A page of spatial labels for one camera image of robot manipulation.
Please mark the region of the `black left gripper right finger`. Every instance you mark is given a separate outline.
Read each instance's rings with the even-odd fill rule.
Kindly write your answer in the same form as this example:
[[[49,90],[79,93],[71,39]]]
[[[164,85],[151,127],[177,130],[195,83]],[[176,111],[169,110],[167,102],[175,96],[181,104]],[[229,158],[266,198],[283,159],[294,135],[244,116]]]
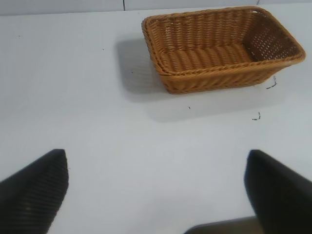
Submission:
[[[261,150],[247,158],[244,185],[266,234],[312,232],[312,183]]]

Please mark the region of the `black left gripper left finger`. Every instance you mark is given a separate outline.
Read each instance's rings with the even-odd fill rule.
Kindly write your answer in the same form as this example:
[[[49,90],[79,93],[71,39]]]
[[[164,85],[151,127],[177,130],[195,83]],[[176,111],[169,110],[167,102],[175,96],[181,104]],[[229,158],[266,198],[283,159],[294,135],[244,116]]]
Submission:
[[[69,187],[64,149],[53,149],[0,183],[0,232],[45,234]]]

